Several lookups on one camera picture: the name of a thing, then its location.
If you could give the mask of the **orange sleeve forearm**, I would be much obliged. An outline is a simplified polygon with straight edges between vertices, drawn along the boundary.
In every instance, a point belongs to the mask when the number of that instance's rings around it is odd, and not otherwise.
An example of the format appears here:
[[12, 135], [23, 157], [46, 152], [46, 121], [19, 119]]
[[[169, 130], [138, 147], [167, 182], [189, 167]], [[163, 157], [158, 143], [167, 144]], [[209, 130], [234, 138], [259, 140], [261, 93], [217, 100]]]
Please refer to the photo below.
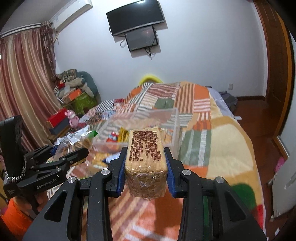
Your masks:
[[11, 199], [7, 210], [1, 214], [1, 232], [3, 237], [22, 240], [33, 220], [24, 214]]

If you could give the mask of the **left hand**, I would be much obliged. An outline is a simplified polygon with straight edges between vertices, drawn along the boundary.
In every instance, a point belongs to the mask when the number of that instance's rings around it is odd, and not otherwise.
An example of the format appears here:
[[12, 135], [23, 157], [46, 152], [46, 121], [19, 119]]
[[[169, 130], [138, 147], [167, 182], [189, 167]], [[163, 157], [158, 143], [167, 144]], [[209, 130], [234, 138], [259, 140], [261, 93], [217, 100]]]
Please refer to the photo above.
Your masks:
[[[37, 210], [38, 212], [40, 212], [44, 206], [47, 204], [48, 202], [48, 195], [47, 195], [47, 191], [44, 191], [42, 193], [39, 193], [37, 195], [35, 195], [35, 200], [37, 201], [38, 205], [37, 205]], [[36, 217], [36, 213], [34, 213], [32, 205], [30, 204], [30, 202], [22, 196], [16, 196], [13, 198], [14, 203], [16, 204], [17, 208], [24, 213], [25, 215], [31, 217], [31, 218], [35, 218]]]

